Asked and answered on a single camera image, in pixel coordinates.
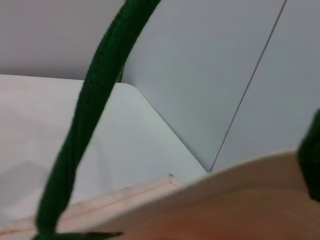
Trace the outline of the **cream canvas tote bag green handles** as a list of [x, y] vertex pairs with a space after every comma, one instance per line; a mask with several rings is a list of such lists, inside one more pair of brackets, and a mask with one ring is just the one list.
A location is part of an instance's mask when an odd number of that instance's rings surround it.
[[320, 240], [320, 109], [297, 151], [174, 191], [146, 184], [69, 204], [117, 77], [159, 3], [124, 2], [93, 56], [36, 215], [0, 226], [0, 240]]

